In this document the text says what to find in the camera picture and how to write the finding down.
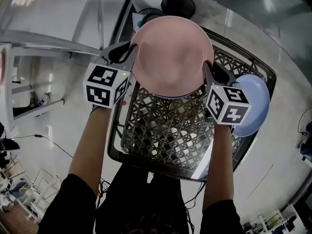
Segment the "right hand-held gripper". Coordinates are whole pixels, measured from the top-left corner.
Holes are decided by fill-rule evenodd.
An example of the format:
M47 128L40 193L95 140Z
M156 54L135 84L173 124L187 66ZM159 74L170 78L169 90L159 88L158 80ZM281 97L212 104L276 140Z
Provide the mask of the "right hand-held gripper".
M219 63L203 63L208 111L217 124L242 125L252 105L232 72ZM234 83L225 86L220 83Z

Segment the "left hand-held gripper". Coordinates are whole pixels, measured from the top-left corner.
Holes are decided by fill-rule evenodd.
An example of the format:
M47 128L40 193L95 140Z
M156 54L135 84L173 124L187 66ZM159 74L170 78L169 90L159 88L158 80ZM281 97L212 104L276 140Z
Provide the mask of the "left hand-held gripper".
M113 108L127 90L139 47L130 41L104 48L99 58L89 63L83 79L85 100L96 106Z

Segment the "person's right forearm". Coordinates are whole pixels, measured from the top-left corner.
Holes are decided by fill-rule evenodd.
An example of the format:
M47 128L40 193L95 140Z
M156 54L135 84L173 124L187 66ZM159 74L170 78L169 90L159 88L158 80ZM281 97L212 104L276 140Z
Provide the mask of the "person's right forearm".
M214 139L204 191L202 211L234 198L232 134L228 125L214 124Z

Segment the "person's left forearm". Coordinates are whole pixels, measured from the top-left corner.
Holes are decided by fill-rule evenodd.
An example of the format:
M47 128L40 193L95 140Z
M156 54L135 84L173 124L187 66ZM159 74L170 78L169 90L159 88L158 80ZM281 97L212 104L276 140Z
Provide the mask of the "person's left forearm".
M111 109L92 110L72 159L69 174L81 178L98 194Z

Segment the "white metal shelf rack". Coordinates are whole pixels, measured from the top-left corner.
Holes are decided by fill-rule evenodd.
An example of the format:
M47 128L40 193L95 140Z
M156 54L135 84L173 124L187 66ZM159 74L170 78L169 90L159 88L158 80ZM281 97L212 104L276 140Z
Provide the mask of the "white metal shelf rack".
M0 42L98 55L130 0L0 0Z

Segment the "person's black trousers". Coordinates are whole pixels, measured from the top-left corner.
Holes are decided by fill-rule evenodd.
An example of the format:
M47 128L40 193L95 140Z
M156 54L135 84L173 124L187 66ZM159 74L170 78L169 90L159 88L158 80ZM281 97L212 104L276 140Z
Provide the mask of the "person's black trousers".
M132 196L155 195L165 202L171 201L183 205L181 183L177 178L154 173L150 183L147 182L148 171L123 164L116 173L112 185L121 193Z

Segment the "pale pink dish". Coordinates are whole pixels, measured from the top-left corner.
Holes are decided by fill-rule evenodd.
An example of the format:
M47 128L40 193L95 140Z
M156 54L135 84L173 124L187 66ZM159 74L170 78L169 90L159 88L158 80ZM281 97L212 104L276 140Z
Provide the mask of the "pale pink dish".
M4 81L4 73L5 73L5 53L2 51L0 53L0 86Z

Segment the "person's black printed shirt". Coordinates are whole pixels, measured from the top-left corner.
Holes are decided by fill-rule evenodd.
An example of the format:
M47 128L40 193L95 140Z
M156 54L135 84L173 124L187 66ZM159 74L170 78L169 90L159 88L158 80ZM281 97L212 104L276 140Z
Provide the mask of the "person's black printed shirt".
M113 206L107 197L103 212L96 208L96 196L76 175L68 175L39 224L38 234L189 234L187 217L179 208L160 208L127 202Z

